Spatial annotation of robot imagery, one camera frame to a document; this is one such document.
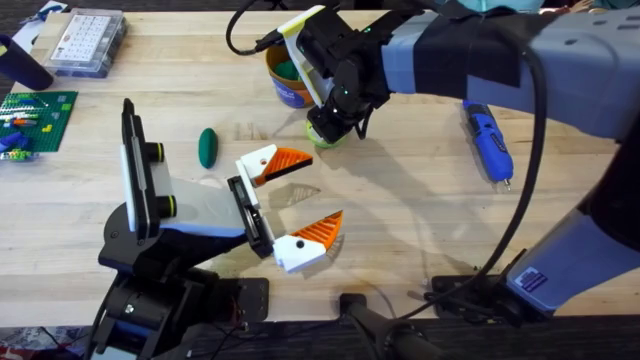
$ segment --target floor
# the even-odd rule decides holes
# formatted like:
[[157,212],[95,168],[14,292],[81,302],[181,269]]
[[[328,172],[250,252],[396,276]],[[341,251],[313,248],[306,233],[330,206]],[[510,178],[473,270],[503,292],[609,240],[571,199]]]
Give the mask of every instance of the floor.
[[[35,12],[44,0],[0,0],[0,33],[12,35],[20,19]],[[242,0],[78,0],[68,3],[88,8],[125,11],[204,11],[233,10]],[[285,0],[292,9],[308,8],[311,0]],[[353,1],[343,1],[345,8]],[[256,9],[270,4],[259,1]],[[401,0],[385,1],[387,7],[402,6]],[[12,86],[0,76],[0,95]],[[216,359],[366,359],[366,351],[356,332],[349,326],[330,324],[314,331],[288,337],[318,323],[258,324],[242,342],[230,338]],[[544,324],[513,329],[503,325],[471,326],[456,320],[417,321],[429,339],[448,350],[462,350],[486,359],[640,359],[640,316],[556,318]],[[193,357],[209,359],[223,337],[211,328],[203,332],[193,350]]]

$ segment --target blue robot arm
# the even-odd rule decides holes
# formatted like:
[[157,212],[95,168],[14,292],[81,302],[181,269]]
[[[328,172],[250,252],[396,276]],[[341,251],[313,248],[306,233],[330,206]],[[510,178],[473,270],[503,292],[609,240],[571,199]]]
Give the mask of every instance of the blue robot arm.
[[514,304],[503,310],[518,323],[549,317],[571,297],[640,267],[640,228],[633,225],[640,215],[634,185],[640,181],[634,155],[640,153],[640,8],[598,15],[525,15],[504,8],[478,14],[450,1],[439,14],[387,13],[363,31],[325,9],[306,20],[297,47],[315,70],[332,77],[329,96],[308,114],[316,132],[332,143],[354,128],[365,133],[371,110],[394,92],[534,112],[527,64],[505,48],[498,28],[542,62],[550,118],[621,142],[596,188],[499,277],[499,299],[482,301]]

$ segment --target electrical wire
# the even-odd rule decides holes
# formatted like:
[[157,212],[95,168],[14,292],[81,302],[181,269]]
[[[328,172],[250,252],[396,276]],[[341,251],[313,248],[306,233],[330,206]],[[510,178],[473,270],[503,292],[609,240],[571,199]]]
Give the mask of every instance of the electrical wire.
[[60,345],[60,343],[58,342],[58,340],[56,340],[56,338],[55,338],[53,335],[51,335],[51,333],[50,333],[50,332],[49,332],[49,331],[48,331],[44,326],[40,326],[40,330],[41,330],[43,333],[45,333],[48,337],[50,337],[50,338],[51,338],[51,341],[53,341],[53,343],[54,343],[54,344],[56,344],[56,347],[57,347],[58,349],[62,349],[62,348],[64,348],[64,346]]
[[496,246],[495,250],[489,257],[485,265],[482,267],[482,269],[480,269],[480,271],[478,271],[472,278],[465,281],[462,285],[434,297],[417,309],[401,316],[401,319],[411,318],[424,311],[425,309],[428,309],[432,305],[450,298],[463,289],[469,288],[470,286],[476,284],[480,279],[485,277],[487,273],[489,273],[489,270],[493,268],[493,266],[498,262],[498,259],[500,259],[504,251],[507,249],[509,242],[513,238],[513,235],[518,229],[518,226],[522,222],[524,214],[527,211],[527,207],[529,206],[529,202],[531,201],[531,197],[536,185],[536,179],[538,177],[538,170],[540,169],[540,163],[542,160],[542,150],[544,149],[544,136],[546,130],[547,85],[545,82],[546,78],[544,74],[544,67],[538,55],[526,42],[519,39],[510,31],[500,27],[497,27],[497,34],[507,46],[518,51],[524,62],[528,65],[529,71],[531,73],[531,78],[533,80],[533,140],[531,142],[531,155],[529,157],[529,166],[527,168],[527,174],[525,176],[524,185],[522,187],[522,194],[520,195],[520,199],[518,200],[518,204],[513,213],[513,217],[511,218],[511,221],[509,221],[509,224],[507,225],[502,238],[498,242],[498,245]]
[[239,328],[236,326],[233,329],[231,329],[231,331],[229,333],[227,333],[222,340],[220,340],[220,343],[218,344],[218,348],[216,349],[216,351],[213,352],[213,355],[211,355],[211,359],[209,360],[213,360],[216,358],[216,356],[218,355],[218,353],[220,352],[220,350],[222,350],[222,346],[224,345],[224,343],[227,341],[227,339],[229,339],[229,337],[231,335],[233,335],[233,332],[238,330]]
[[[260,329],[260,331],[258,331],[257,333],[255,333],[255,334],[253,334],[251,336],[248,336],[248,337],[235,336],[233,334],[225,332],[222,328],[219,328],[217,326],[216,326],[216,328],[220,332],[225,334],[225,336],[227,336],[227,334],[229,334],[230,338],[234,338],[234,339],[239,340],[235,344],[231,344],[231,345],[228,345],[228,346],[220,349],[220,351],[224,351],[224,350],[230,350],[230,349],[237,348],[237,347],[239,347],[239,346],[241,346],[241,345],[243,345],[245,343],[248,343],[250,341],[262,341],[262,340],[274,340],[274,339],[279,339],[279,340],[290,339],[290,338],[296,337],[296,336],[298,336],[300,334],[303,334],[305,332],[314,331],[314,330],[317,330],[317,329],[320,329],[320,328],[323,328],[323,327],[326,327],[326,326],[329,326],[329,325],[337,324],[338,321],[339,321],[339,319],[332,320],[332,321],[327,321],[327,322],[323,322],[321,324],[316,324],[316,325],[313,325],[313,326],[306,327],[304,329],[300,329],[298,331],[294,331],[291,334],[287,334],[287,335],[284,335],[284,336],[276,336],[276,337],[269,336],[269,337],[265,337],[265,338],[259,338],[259,337],[267,332],[267,326],[265,326],[264,328]],[[209,354],[211,354],[211,353],[212,352],[206,352],[206,353],[202,353],[202,354],[193,355],[192,358],[209,356]]]
[[[281,44],[284,41],[282,34],[280,34],[278,30],[275,29],[269,32],[267,35],[263,36],[262,39],[256,41],[256,46],[253,49],[239,50],[233,45],[233,43],[231,42],[231,32],[233,31],[233,27],[236,26],[236,23],[240,19],[240,16],[242,16],[242,14],[244,14],[245,11],[247,11],[251,7],[251,5],[255,4],[256,1],[258,0],[247,0],[242,5],[240,5],[240,8],[233,14],[231,19],[229,20],[229,24],[227,24],[225,40],[227,41],[227,46],[229,47],[229,49],[231,49],[231,51],[233,51],[234,54],[240,56],[254,55],[267,49],[269,46]],[[288,9],[287,6],[282,3],[282,1],[278,1],[277,3],[274,2],[274,4],[279,5],[283,10]]]
[[[426,292],[424,294],[424,296],[426,298],[432,298],[432,297],[436,297],[438,295],[439,295],[439,293],[437,293],[437,292]],[[446,300],[442,300],[441,302],[444,302],[444,301],[450,302],[450,303],[452,303],[454,305],[458,305],[460,307],[463,307],[466,310],[471,310],[473,312],[476,312],[478,314],[482,314],[482,315],[485,315],[485,316],[493,317],[495,315],[495,312],[493,311],[493,309],[489,309],[489,308],[485,308],[485,307],[482,307],[482,306],[479,306],[479,305],[476,305],[476,304],[472,304],[472,303],[470,303],[468,301],[464,301],[464,300],[461,300],[461,299],[458,299],[458,298],[449,298],[449,299],[446,299]]]
[[227,40],[227,46],[229,47],[229,49],[231,49],[231,51],[233,51],[234,54],[237,54],[240,56],[249,56],[257,53],[255,49],[238,50],[231,43],[231,32],[233,31],[233,27],[236,26],[236,23],[240,19],[240,16],[242,16],[242,14],[244,14],[244,12],[247,11],[251,7],[251,5],[255,4],[256,1],[258,0],[245,1],[242,5],[240,5],[240,8],[233,14],[233,16],[231,17],[231,20],[229,20],[229,24],[227,24],[227,32],[225,33],[225,39]]

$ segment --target label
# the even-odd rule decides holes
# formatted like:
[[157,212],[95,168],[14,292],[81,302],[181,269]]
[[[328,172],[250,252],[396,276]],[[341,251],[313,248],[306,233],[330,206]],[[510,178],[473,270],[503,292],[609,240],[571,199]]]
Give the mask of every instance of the label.
[[540,285],[544,284],[545,282],[547,282],[547,280],[548,279],[547,279],[546,276],[541,274],[534,267],[529,266],[529,268],[527,268],[527,270],[522,272],[522,274],[520,274],[514,280],[514,282],[518,286],[523,288],[526,292],[532,292],[533,290],[537,289],[538,286],[540,286]]
[[109,16],[74,15],[51,55],[51,60],[91,60],[110,19]]
[[507,152],[507,147],[504,146],[504,144],[502,143],[502,141],[500,141],[500,139],[498,139],[498,135],[491,134],[490,136],[493,139],[493,142],[496,143],[496,146],[498,147],[498,150],[500,150],[502,152]]
[[304,98],[300,96],[300,94],[296,93],[295,90],[289,89],[286,85],[274,78],[271,78],[271,80],[273,80],[278,97],[280,97],[282,102],[295,108],[304,107]]

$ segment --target wooden tabletop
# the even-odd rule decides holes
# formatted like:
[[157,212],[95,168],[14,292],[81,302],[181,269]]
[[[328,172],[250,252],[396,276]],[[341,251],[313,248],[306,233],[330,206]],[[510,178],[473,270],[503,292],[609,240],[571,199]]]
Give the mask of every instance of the wooden tabletop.
[[[380,14],[341,12],[359,28]],[[234,41],[248,47],[294,15],[247,13]],[[37,59],[54,46],[67,16],[49,17],[33,50]],[[227,49],[230,16],[128,13],[130,30],[108,78],[56,79],[49,90],[80,92],[60,151],[29,164],[0,163],[0,327],[91,323],[114,277],[97,256],[103,225],[124,199],[118,147],[125,97],[142,116],[147,139],[164,143],[178,178],[224,187],[236,175],[236,159],[272,143],[313,154],[312,166],[269,182],[258,195],[276,235],[344,210],[331,259],[288,275],[273,258],[261,261],[242,246],[201,265],[223,277],[267,277],[268,320],[333,319],[343,292],[364,293],[373,310],[400,315],[421,304],[415,297],[423,279],[472,274],[484,264],[520,196],[531,115],[494,108],[515,162],[511,192],[483,175],[455,99],[393,95],[374,112],[367,140],[352,136],[319,150],[305,136],[307,110],[276,97],[264,55],[238,57]],[[197,157],[207,127],[220,137],[211,170]],[[533,201],[495,272],[580,200],[616,149],[553,121],[546,139]],[[558,314],[637,314],[639,287],[634,271],[577,296]]]

